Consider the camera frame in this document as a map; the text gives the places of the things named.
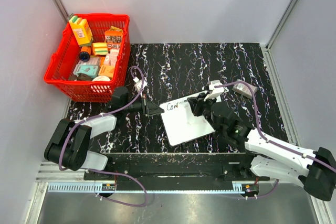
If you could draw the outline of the white rectangular whiteboard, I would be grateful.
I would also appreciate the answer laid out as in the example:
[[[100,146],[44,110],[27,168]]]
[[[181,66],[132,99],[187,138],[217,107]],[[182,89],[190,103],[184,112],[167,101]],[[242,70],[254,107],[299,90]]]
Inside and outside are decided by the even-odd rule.
[[[200,92],[197,92],[159,105],[165,110],[161,118],[170,146],[177,146],[214,132],[203,116],[195,117],[192,114],[189,104],[178,104],[179,101],[199,94]]]

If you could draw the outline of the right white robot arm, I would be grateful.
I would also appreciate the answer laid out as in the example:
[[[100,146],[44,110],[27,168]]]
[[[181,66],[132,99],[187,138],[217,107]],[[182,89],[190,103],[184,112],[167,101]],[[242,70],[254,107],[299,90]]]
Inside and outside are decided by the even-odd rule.
[[[335,158],[330,150],[314,151],[295,146],[267,135],[243,121],[223,102],[205,99],[205,94],[188,98],[193,116],[203,117],[213,128],[220,143],[246,153],[239,175],[245,180],[254,176],[284,180],[302,187],[311,196],[330,201],[335,190]]]

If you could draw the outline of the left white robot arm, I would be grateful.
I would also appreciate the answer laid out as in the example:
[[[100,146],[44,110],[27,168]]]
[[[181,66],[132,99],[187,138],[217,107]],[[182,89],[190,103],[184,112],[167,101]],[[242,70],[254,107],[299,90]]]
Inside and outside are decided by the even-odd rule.
[[[101,179],[111,178],[113,166],[108,163],[107,156],[89,150],[90,140],[113,131],[128,113],[139,112],[144,116],[164,113],[164,109],[149,101],[145,93],[140,92],[132,101],[128,95],[126,87],[117,87],[105,111],[91,120],[60,120],[44,151],[44,158],[62,169],[93,169]]]

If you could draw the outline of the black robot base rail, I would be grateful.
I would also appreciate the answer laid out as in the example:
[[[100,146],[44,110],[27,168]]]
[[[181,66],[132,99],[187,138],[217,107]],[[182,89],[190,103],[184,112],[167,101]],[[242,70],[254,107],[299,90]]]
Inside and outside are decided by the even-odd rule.
[[[232,182],[255,181],[248,171],[251,156],[238,153],[112,153],[108,172],[118,176],[88,172],[85,180],[115,180],[118,190],[136,190],[138,185],[123,174],[137,179],[146,190],[225,190]]]

